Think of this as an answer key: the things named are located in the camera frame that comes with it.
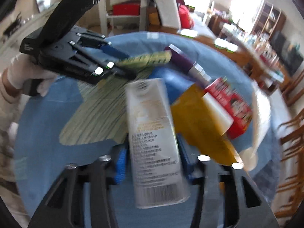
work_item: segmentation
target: wooden chair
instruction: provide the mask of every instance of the wooden chair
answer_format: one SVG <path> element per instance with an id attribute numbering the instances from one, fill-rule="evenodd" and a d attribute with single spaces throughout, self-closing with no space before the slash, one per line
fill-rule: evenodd
<path id="1" fill-rule="evenodd" d="M 280 138 L 281 145 L 285 144 L 288 141 L 296 140 L 304 135 L 304 125 L 301 125 L 295 131 L 289 133 L 288 135 Z"/>
<path id="2" fill-rule="evenodd" d="M 289 84 L 289 86 L 283 91 L 282 96 L 287 104 L 287 106 L 293 105 L 297 100 L 299 100 L 304 94 L 304 88 L 298 92 L 294 97 L 289 99 L 289 94 L 295 89 L 295 87 L 303 80 L 304 70 L 299 74 L 299 76 Z"/>
<path id="3" fill-rule="evenodd" d="M 298 172 L 296 175 L 286 178 L 286 183 L 280 184 L 277 193 L 283 193 L 294 190 L 294 194 L 289 198 L 289 203 L 282 205 L 278 212 L 275 212 L 276 218 L 292 217 L 304 199 L 304 153 L 301 149 L 293 157 L 298 159 Z"/>
<path id="4" fill-rule="evenodd" d="M 304 138 L 303 136 L 301 136 L 290 147 L 283 151 L 284 157 L 282 158 L 282 162 L 299 155 L 300 153 L 302 153 L 303 149 Z"/>
<path id="5" fill-rule="evenodd" d="M 298 207 L 292 218 L 286 222 L 284 228 L 298 228 L 304 224 L 304 201 Z"/>
<path id="6" fill-rule="evenodd" d="M 283 122 L 282 124 L 280 124 L 277 129 L 279 129 L 283 125 L 287 125 L 286 128 L 289 128 L 289 127 L 292 127 L 292 126 L 296 126 L 298 128 L 298 127 L 300 127 L 303 119 L 304 119 L 304 109 L 302 109 L 299 112 L 299 114 L 297 114 L 295 116 L 295 118 L 291 119 L 288 122 Z"/>

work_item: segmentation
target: barcode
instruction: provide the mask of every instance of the barcode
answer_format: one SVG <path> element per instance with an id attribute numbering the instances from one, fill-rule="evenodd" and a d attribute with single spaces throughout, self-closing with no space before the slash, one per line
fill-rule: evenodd
<path id="1" fill-rule="evenodd" d="M 177 184 L 142 188 L 141 191 L 143 200 L 145 200 L 147 205 L 177 201 L 183 196 L 182 191 Z"/>

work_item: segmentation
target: floor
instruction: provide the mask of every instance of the floor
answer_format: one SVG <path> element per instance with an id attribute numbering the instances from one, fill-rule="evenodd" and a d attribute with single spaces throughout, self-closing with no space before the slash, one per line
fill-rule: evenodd
<path id="1" fill-rule="evenodd" d="M 291 112 L 288 110 L 281 93 L 277 90 L 276 92 L 273 93 L 273 95 L 270 97 L 270 101 L 272 104 L 273 108 L 273 117 L 275 119 L 275 127 L 277 128 L 281 123 L 286 122 L 291 119 L 292 115 Z M 290 132 L 292 132 L 294 128 L 285 128 L 285 127 L 280 127 L 277 129 L 277 138 L 281 138 Z M 285 143 L 282 146 L 281 151 L 285 150 L 290 146 L 290 143 Z M 296 166 L 296 159 L 291 158 L 289 160 L 286 160 L 281 163 L 281 173 L 280 173 L 280 182 L 279 184 L 282 184 L 285 182 L 285 179 L 289 176 L 292 176 L 296 174 L 297 172 L 297 166 Z M 275 199 L 272 202 L 271 208 L 273 212 L 276 212 L 279 210 L 279 208 L 282 205 L 285 205 L 288 203 L 289 197 L 292 195 L 292 191 L 290 192 L 285 192 L 285 193 L 279 193 L 276 194 Z M 278 220 L 280 225 L 283 225 L 287 219 L 286 218 L 280 218 Z"/>

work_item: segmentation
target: gloved hand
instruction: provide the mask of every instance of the gloved hand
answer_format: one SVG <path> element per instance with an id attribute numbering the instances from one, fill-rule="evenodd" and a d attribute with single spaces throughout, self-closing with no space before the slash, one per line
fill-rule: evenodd
<path id="1" fill-rule="evenodd" d="M 11 60 L 7 70 L 8 81 L 18 90 L 22 89 L 24 82 L 28 79 L 44 79 L 37 87 L 37 92 L 43 97 L 48 93 L 49 87 L 56 77 L 56 73 L 34 65 L 30 60 L 30 56 L 22 53 Z"/>

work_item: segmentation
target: person's arm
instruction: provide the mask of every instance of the person's arm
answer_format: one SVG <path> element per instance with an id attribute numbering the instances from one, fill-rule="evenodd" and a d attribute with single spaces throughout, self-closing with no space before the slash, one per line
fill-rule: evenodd
<path id="1" fill-rule="evenodd" d="M 6 132 L 17 116 L 21 91 L 7 80 L 7 70 L 0 75 L 0 134 Z"/>
<path id="2" fill-rule="evenodd" d="M 56 76 L 57 74 L 34 65 L 28 55 L 20 54 L 12 59 L 9 67 L 0 75 L 0 137 L 18 115 L 24 82 L 28 79 L 44 79 L 37 92 L 45 96 Z"/>

